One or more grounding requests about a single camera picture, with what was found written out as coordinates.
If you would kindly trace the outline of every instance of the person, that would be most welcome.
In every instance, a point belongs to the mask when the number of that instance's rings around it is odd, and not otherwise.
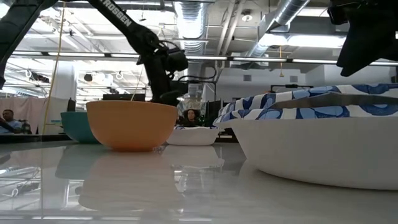
[[[183,125],[185,127],[196,127],[196,126],[199,126],[198,125],[198,120],[197,120],[197,117],[198,117],[197,113],[198,112],[195,111],[194,109],[186,110],[184,112]]]
[[[20,133],[22,123],[14,119],[12,110],[4,110],[0,118],[0,134]]]
[[[175,125],[180,125],[180,124],[182,124],[183,123],[183,117],[181,117],[180,115],[179,115],[179,113],[177,112],[177,117],[176,117],[176,119],[175,119]]]

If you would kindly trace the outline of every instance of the teal bowl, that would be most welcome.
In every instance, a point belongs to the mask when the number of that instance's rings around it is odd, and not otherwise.
[[[61,113],[63,132],[71,139],[84,144],[99,143],[91,132],[87,112]]]

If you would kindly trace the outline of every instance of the man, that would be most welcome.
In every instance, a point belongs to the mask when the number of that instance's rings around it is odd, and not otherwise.
[[[4,110],[0,118],[0,134],[20,133],[22,123],[14,120],[12,110]]]

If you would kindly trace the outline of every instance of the rope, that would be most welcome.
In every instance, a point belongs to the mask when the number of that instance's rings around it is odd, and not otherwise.
[[[279,47],[279,57],[282,58],[282,46]],[[283,72],[282,72],[282,65],[283,65],[283,63],[281,62],[280,63],[280,75],[279,75],[279,77],[285,77]]]
[[[63,18],[65,17],[65,6],[67,3],[64,1],[63,2],[63,8],[62,8],[62,19],[61,19],[61,30],[60,30],[60,37],[58,41],[58,52],[57,52],[57,58],[55,59],[55,66],[54,66],[54,71],[52,73],[52,79],[51,79],[51,85],[50,85],[50,93],[49,93],[49,100],[47,101],[47,106],[45,107],[45,115],[44,115],[44,124],[43,124],[43,131],[42,134],[45,134],[45,126],[47,125],[47,116],[49,115],[49,107],[50,107],[50,101],[51,101],[51,93],[52,93],[52,88],[54,86],[54,80],[55,80],[55,74],[57,72],[58,68],[58,61],[60,58],[60,52],[61,52],[61,46],[62,46],[62,31],[63,31]]]
[[[136,89],[134,90],[134,93],[132,94],[131,101],[134,99],[134,96],[136,95],[139,82],[141,82],[141,75],[142,75],[142,72],[143,72],[143,71],[144,71],[144,68],[142,68],[141,73],[139,74],[138,82],[137,82],[137,85],[136,85]]]

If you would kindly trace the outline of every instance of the ductwork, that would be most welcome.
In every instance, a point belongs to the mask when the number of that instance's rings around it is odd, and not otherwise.
[[[278,8],[266,15],[262,21],[263,27],[259,27],[259,37],[252,49],[247,52],[247,57],[262,57],[268,49],[268,34],[273,29],[289,25],[299,12],[310,2],[310,0],[281,0]]]
[[[180,38],[186,41],[181,42],[181,48],[185,49],[187,55],[203,55],[205,43],[198,41],[205,35],[206,14],[208,4],[203,2],[175,2],[177,13],[177,28]],[[190,62],[187,75],[201,76],[203,63]],[[189,92],[189,95],[196,96],[196,92]]]

